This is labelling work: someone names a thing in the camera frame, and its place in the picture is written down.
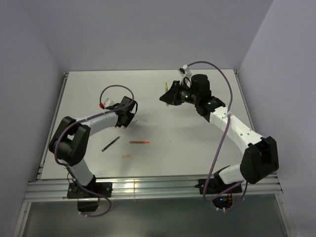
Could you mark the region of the yellow highlighter pen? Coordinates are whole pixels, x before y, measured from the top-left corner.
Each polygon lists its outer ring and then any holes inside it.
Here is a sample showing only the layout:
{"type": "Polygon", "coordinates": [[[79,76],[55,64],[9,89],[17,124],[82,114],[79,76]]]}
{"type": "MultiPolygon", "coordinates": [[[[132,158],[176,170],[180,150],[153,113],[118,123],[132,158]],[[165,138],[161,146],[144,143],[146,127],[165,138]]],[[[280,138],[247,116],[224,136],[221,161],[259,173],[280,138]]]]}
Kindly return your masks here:
{"type": "Polygon", "coordinates": [[[168,92],[168,85],[167,85],[167,82],[165,82],[165,93],[167,93],[168,92]]]}

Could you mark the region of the orange red pen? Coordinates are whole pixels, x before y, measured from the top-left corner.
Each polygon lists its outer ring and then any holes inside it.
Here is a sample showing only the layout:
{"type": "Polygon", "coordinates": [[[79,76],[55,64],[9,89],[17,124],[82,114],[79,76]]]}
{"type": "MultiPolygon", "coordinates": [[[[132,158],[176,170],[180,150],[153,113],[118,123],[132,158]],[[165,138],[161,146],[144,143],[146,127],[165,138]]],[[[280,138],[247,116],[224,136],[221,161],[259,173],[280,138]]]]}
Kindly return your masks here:
{"type": "Polygon", "coordinates": [[[129,141],[130,144],[149,144],[150,141],[129,141]]]}

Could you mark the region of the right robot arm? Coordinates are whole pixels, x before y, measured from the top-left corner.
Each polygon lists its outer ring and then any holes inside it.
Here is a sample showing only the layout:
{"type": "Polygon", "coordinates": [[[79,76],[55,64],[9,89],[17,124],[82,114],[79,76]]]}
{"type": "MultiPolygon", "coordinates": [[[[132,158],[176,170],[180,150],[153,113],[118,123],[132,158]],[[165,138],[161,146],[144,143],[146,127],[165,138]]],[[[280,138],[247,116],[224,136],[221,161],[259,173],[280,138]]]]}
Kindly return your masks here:
{"type": "Polygon", "coordinates": [[[234,116],[224,102],[212,95],[206,75],[175,80],[160,101],[173,106],[193,104],[201,117],[224,132],[222,140],[229,137],[243,154],[241,163],[210,173],[200,185],[203,195],[227,193],[244,181],[256,184],[279,169],[276,140],[263,137],[234,116]]]}

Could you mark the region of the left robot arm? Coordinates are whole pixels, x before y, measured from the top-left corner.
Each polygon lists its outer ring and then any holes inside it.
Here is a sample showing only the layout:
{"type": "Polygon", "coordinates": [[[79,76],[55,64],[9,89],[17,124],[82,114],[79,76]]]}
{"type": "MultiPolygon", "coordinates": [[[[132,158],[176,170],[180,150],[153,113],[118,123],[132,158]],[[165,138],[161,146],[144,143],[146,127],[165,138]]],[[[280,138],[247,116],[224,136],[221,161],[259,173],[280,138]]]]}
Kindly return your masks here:
{"type": "Polygon", "coordinates": [[[48,149],[55,161],[66,167],[73,178],[67,198],[109,198],[112,183],[98,183],[84,156],[89,137],[110,127],[128,127],[138,110],[138,103],[124,96],[120,103],[104,108],[104,112],[87,118],[64,117],[55,131],[48,149]]]}

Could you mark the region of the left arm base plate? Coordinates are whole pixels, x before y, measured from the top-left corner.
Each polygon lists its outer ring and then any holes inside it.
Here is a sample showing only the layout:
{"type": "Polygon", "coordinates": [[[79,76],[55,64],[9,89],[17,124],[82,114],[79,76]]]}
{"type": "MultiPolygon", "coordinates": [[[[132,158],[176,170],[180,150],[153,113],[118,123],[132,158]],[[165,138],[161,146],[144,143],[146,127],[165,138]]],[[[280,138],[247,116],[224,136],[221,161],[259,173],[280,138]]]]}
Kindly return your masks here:
{"type": "Polygon", "coordinates": [[[81,198],[110,198],[113,184],[111,182],[95,183],[88,187],[80,187],[77,183],[70,183],[67,192],[68,199],[81,198]]]}

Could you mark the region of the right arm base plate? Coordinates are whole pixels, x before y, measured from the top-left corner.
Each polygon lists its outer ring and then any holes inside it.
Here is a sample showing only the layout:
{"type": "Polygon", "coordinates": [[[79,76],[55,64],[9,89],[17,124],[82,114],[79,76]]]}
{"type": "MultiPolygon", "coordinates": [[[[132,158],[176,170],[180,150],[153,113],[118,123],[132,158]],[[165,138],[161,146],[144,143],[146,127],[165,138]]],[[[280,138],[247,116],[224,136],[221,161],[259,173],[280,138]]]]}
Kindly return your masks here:
{"type": "MultiPolygon", "coordinates": [[[[195,185],[195,188],[199,189],[199,193],[201,195],[203,194],[205,182],[206,179],[198,179],[198,183],[195,185]]],[[[237,182],[231,184],[224,184],[222,181],[216,178],[211,178],[206,189],[206,194],[219,194],[235,184],[237,184],[237,182]]],[[[232,192],[233,194],[242,193],[241,184],[231,189],[230,192],[232,192]]]]}

